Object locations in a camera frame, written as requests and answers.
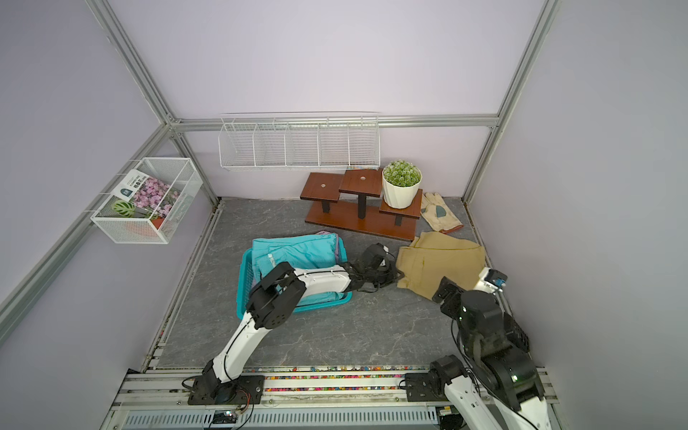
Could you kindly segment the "khaki pants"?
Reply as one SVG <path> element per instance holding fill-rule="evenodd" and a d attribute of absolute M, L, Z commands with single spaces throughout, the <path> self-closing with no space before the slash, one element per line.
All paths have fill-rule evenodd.
<path fill-rule="evenodd" d="M 398 288 L 431 300 L 444 277 L 464 290 L 472 290 L 486 267 L 486 252 L 482 245 L 467 239 L 423 232 L 411 245 L 400 248 L 396 266 L 404 274 Z"/>

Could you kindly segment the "purple pants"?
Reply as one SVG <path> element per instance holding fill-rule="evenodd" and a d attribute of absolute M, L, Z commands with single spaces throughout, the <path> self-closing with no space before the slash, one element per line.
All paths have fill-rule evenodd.
<path fill-rule="evenodd" d="M 330 231 L 325 231 L 325 230 L 319 231 L 319 232 L 317 232 L 317 235 L 318 236 L 324 236 L 324 237 L 327 236 L 327 238 L 329 238 L 330 240 L 332 240 L 335 243 L 338 243 L 340 240 L 340 237 L 337 233 L 330 232 Z"/>

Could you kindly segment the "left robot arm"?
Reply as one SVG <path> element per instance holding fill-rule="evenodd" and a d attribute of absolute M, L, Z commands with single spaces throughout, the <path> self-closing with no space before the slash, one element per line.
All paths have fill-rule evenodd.
<path fill-rule="evenodd" d="M 396 257 L 379 243 L 367 247 L 353 263 L 316 269 L 279 263 L 251 290 L 238 329 L 188 389 L 206 403 L 217 402 L 220 392 L 236 392 L 249 358 L 270 331 L 293 315 L 301 299 L 324 293 L 373 293 L 403 277 Z"/>

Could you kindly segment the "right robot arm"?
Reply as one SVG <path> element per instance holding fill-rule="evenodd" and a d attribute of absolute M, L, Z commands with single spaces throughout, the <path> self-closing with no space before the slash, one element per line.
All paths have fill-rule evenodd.
<path fill-rule="evenodd" d="M 496 403 L 509 429 L 552 427 L 544 385 L 530 356 L 530 341 L 496 298 L 507 277 L 487 268 L 466 290 L 444 277 L 433 301 L 451 318 L 451 337 L 460 356 L 431 364 L 435 394 L 457 408 L 470 429 L 499 429 L 482 392 Z"/>

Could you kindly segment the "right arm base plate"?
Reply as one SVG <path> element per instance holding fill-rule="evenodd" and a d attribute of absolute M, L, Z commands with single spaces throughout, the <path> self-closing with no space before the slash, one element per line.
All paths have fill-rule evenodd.
<path fill-rule="evenodd" d="M 431 369 L 425 373 L 405 374 L 401 386 L 408 402 L 448 401 L 444 392 L 446 385 L 462 376 L 464 372 L 445 373 Z"/>

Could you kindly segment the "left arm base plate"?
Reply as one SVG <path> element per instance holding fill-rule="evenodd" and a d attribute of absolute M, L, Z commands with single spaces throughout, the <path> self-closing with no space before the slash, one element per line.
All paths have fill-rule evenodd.
<path fill-rule="evenodd" d="M 240 376 L 228 383 L 200 376 L 193 382 L 187 404 L 252 406 L 261 401 L 264 383 L 264 376 Z"/>

